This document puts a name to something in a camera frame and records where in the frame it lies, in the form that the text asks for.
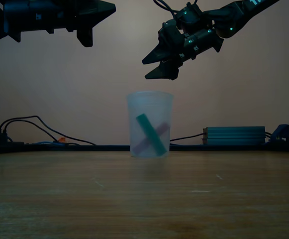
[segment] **plastic cup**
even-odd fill
[[[173,95],[141,91],[128,95],[131,154],[165,157],[170,152]]]

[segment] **white wall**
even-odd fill
[[[68,135],[97,144],[128,144],[126,96],[161,90],[175,95],[172,137],[206,126],[289,123],[289,0],[281,0],[224,42],[180,68],[175,81],[145,80],[156,65],[141,60],[157,45],[171,14],[151,0],[111,0],[117,12],[94,28],[94,47],[75,33],[22,33],[22,42],[0,40],[0,122],[40,115]],[[202,10],[230,0],[200,0]],[[168,0],[174,9],[184,0]],[[18,141],[49,140],[26,123],[11,125]],[[181,143],[201,143],[189,139]]]

